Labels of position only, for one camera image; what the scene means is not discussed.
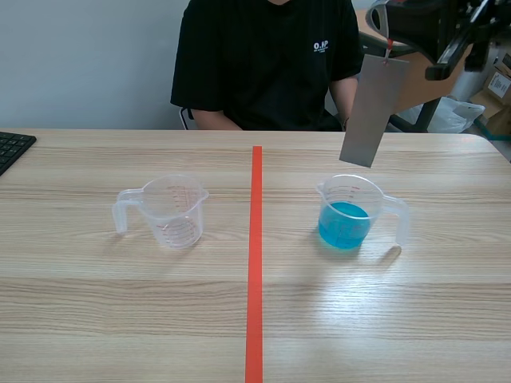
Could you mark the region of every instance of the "metal plate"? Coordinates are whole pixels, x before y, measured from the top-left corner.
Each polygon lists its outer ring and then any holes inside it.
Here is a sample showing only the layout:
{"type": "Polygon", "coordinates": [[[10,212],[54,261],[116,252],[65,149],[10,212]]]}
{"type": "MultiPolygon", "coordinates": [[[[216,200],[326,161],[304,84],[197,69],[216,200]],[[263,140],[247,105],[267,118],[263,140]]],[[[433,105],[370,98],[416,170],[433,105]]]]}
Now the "metal plate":
{"type": "Polygon", "coordinates": [[[409,62],[366,55],[340,160],[370,168],[398,102],[409,62]]]}

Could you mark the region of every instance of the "measuring cup handle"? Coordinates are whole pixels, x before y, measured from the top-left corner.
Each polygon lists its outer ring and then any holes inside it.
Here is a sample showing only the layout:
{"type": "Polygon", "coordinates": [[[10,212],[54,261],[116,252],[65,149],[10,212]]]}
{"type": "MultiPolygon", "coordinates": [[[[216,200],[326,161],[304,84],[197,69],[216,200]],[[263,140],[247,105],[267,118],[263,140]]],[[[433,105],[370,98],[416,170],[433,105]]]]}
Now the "measuring cup handle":
{"type": "Polygon", "coordinates": [[[408,205],[402,199],[394,198],[389,195],[385,195],[383,200],[383,210],[399,217],[396,243],[399,246],[404,246],[408,240],[408,231],[410,229],[410,214],[408,212],[408,205]]]}
{"type": "Polygon", "coordinates": [[[129,205],[138,205],[140,203],[142,189],[124,190],[119,193],[117,202],[112,206],[113,221],[118,234],[128,231],[128,217],[126,208],[129,205]]]}

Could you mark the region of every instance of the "keyboard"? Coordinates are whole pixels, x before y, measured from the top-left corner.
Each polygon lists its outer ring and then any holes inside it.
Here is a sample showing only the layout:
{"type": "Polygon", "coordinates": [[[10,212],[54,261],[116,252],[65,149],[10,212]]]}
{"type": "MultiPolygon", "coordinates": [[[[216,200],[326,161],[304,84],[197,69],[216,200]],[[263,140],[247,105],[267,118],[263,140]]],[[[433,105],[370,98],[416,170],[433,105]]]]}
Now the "keyboard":
{"type": "Polygon", "coordinates": [[[34,136],[0,132],[0,176],[10,168],[36,140],[34,136]]]}

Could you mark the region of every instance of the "measuring cup with blue liquid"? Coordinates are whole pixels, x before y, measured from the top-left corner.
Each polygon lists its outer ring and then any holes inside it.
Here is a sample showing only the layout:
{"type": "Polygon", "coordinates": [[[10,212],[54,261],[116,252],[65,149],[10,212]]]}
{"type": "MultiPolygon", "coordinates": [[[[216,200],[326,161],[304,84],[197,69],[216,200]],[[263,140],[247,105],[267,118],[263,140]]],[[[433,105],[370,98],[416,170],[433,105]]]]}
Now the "measuring cup with blue liquid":
{"type": "Polygon", "coordinates": [[[408,237],[408,205],[389,195],[365,178],[340,175],[317,186],[323,198],[319,213],[319,233],[330,245],[353,249],[362,244],[373,224],[383,213],[399,217],[396,243],[403,246],[408,237]]]}

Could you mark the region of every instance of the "empty measuring cup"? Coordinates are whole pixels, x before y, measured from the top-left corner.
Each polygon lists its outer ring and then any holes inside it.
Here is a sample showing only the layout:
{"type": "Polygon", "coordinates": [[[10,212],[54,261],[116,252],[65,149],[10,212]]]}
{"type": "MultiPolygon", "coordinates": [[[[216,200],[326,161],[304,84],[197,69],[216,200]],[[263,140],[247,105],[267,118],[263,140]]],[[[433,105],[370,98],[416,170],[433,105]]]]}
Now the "empty measuring cup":
{"type": "Polygon", "coordinates": [[[319,233],[330,245],[351,249],[359,246],[382,212],[399,216],[396,243],[408,237],[408,205],[359,176],[335,176],[318,185],[323,197],[319,233]]]}
{"type": "Polygon", "coordinates": [[[202,203],[208,197],[197,180],[181,175],[161,177],[142,189],[124,190],[112,207],[117,233],[128,230],[126,208],[133,205],[145,216],[160,244],[189,247],[202,235],[202,203]]]}

